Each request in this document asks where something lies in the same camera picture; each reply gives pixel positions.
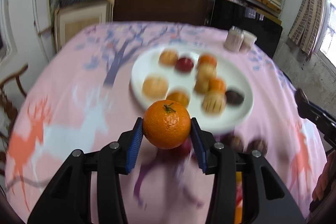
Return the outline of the pink drink can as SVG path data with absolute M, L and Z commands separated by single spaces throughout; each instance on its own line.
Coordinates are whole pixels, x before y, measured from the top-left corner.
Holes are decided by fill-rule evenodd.
M 238 52 L 243 43 L 243 40 L 243 31 L 236 26 L 232 26 L 228 31 L 226 41 L 224 42 L 224 48 L 231 52 Z

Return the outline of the pink deer print tablecloth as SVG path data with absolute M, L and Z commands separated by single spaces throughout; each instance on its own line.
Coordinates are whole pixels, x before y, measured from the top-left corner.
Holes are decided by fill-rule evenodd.
M 260 48 L 246 53 L 224 49 L 227 33 L 177 23 L 111 23 L 86 28 L 72 38 L 44 69 L 20 110 L 6 163 L 6 197 L 26 221 L 45 184 L 75 149 L 96 151 L 133 127 L 138 117 L 151 119 L 159 134 L 169 107 L 195 117 L 200 127 L 223 136 L 234 128 L 244 144 L 266 142 L 266 159 L 288 187 L 304 217 L 326 163 L 314 124 L 301 119 L 295 87 Z M 162 52 L 175 51 L 217 60 L 211 84 L 220 82 L 241 92 L 251 87 L 240 106 L 215 114 L 203 109 L 204 95 L 194 89 L 198 67 L 181 73 L 159 62 Z

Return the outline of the large yellow round fruit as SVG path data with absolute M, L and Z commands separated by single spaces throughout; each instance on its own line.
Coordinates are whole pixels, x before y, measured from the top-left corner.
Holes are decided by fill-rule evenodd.
M 148 76 L 142 84 L 142 93 L 151 99 L 163 98 L 168 91 L 169 83 L 161 76 Z

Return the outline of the pale yellow fruit on plate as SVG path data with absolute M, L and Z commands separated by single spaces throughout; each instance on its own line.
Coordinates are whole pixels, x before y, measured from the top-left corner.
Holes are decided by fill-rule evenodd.
M 197 79 L 210 79 L 217 75 L 217 68 L 211 63 L 201 63 L 198 66 Z

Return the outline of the cardboard framed panel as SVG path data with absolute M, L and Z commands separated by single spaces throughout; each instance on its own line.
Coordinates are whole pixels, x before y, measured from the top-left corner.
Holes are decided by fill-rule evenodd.
M 84 28 L 111 22 L 114 2 L 115 0 L 95 0 L 56 9 L 54 24 L 56 53 Z

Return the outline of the tan yellow fruit on plate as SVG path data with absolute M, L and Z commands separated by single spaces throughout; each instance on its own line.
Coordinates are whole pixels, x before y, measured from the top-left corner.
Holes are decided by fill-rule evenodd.
M 159 63 L 165 66 L 175 66 L 178 61 L 178 53 L 175 50 L 164 50 L 159 56 Z

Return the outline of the small red plum on plate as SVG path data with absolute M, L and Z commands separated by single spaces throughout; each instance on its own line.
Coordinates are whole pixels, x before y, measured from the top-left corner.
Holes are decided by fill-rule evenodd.
M 194 62 L 189 57 L 181 57 L 177 60 L 175 69 L 183 73 L 189 73 L 193 70 Z

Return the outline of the dark purple fruit on plate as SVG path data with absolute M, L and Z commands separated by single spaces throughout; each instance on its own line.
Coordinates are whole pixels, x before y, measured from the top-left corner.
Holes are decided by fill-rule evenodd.
M 229 89 L 225 93 L 229 105 L 239 106 L 244 102 L 244 95 L 236 90 Z

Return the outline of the white oval plate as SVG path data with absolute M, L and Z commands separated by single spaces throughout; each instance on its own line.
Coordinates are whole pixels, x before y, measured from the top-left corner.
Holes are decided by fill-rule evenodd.
M 165 49 L 172 49 L 182 57 L 190 57 L 194 62 L 190 73 L 182 73 L 172 67 L 165 67 L 159 63 L 159 56 Z M 254 96 L 251 85 L 243 72 L 222 55 L 215 54 L 217 75 L 223 79 L 229 89 L 238 91 L 244 96 L 244 101 L 239 106 L 226 106 L 222 114 L 210 115 L 202 110 L 203 96 L 194 92 L 197 77 L 198 58 L 203 53 L 215 54 L 208 48 L 193 46 L 168 46 L 163 45 L 145 50 L 137 57 L 130 75 L 130 86 L 139 105 L 146 110 L 154 101 L 147 98 L 142 92 L 145 79 L 149 76 L 162 76 L 168 81 L 168 91 L 182 89 L 190 96 L 188 112 L 190 117 L 196 118 L 201 129 L 219 135 L 234 129 L 243 123 L 251 114 L 254 105 Z

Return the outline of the white paper cup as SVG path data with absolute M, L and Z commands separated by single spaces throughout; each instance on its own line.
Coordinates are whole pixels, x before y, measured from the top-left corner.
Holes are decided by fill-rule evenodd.
M 252 49 L 253 45 L 255 44 L 256 40 L 257 40 L 257 36 L 255 36 L 254 34 L 244 30 L 243 31 L 243 42 L 241 44 L 240 47 L 240 52 L 248 52 Z

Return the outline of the large orange mandarin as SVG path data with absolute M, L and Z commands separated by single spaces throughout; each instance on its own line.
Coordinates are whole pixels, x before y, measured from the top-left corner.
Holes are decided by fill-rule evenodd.
M 160 149 L 174 149 L 182 145 L 190 134 L 191 118 L 187 109 L 171 100 L 150 105 L 143 116 L 143 134 Z

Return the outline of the yellow-orange fruit on plate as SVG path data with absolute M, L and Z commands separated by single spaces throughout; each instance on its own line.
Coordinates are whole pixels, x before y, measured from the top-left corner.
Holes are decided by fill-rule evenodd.
M 173 90 L 172 92 L 169 92 L 166 99 L 174 101 L 174 102 L 178 102 L 185 108 L 187 108 L 190 103 L 190 95 L 184 90 Z

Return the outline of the small orange on plate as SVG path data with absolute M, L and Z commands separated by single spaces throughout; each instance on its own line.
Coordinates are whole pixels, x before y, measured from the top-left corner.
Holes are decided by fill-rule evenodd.
M 197 67 L 199 67 L 203 63 L 211 64 L 212 66 L 216 67 L 218 62 L 217 62 L 217 58 L 214 55 L 211 55 L 209 53 L 205 53 L 205 54 L 202 54 L 202 55 L 199 56 Z

